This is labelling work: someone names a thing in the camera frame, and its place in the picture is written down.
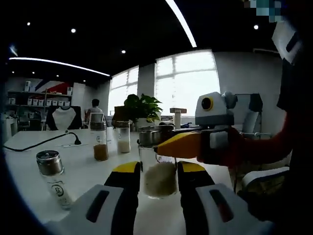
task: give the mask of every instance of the window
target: window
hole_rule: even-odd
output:
[[[138,66],[112,77],[109,92],[108,115],[114,115],[114,107],[124,105],[130,94],[137,94]]]
[[[156,61],[156,98],[162,115],[170,108],[185,108],[182,116],[194,117],[200,95],[220,92],[213,53],[199,50],[172,55]]]

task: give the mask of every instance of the glass bottle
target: glass bottle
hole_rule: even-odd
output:
[[[103,113],[90,114],[90,140],[93,146],[93,155],[97,161],[105,161],[109,158],[107,126],[103,117]]]
[[[68,194],[64,183],[64,166],[57,151],[46,150],[36,155],[40,174],[48,185],[52,196],[57,199],[61,208],[69,210],[73,200]]]
[[[129,121],[117,121],[117,152],[129,153],[131,151],[131,133]]]

